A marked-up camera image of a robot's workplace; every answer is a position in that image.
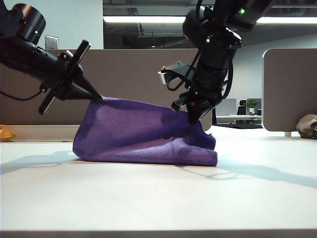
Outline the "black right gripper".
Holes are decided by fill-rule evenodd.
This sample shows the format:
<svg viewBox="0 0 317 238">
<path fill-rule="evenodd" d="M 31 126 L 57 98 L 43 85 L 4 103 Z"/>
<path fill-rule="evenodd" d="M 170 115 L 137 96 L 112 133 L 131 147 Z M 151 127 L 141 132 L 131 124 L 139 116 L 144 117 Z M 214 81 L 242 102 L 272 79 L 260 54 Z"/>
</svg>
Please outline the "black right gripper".
<svg viewBox="0 0 317 238">
<path fill-rule="evenodd" d="M 185 108 L 188 112 L 188 121 L 195 124 L 222 101 L 222 85 L 212 90 L 198 87 L 189 87 L 181 93 L 179 98 L 172 102 L 171 108 L 180 111 Z"/>
</svg>

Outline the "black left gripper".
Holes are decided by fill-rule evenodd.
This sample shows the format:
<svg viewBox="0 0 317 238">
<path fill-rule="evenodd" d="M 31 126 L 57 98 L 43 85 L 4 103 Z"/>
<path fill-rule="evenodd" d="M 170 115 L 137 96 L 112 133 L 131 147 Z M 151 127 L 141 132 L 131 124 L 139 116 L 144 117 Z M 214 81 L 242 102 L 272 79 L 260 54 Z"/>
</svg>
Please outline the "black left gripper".
<svg viewBox="0 0 317 238">
<path fill-rule="evenodd" d="M 55 77 L 55 82 L 39 106 L 39 114 L 43 115 L 52 106 L 55 99 L 60 100 L 102 100 L 103 96 L 92 86 L 84 74 L 80 62 L 90 48 L 86 40 L 75 51 L 60 53 L 58 59 L 65 66 L 65 71 Z"/>
</svg>

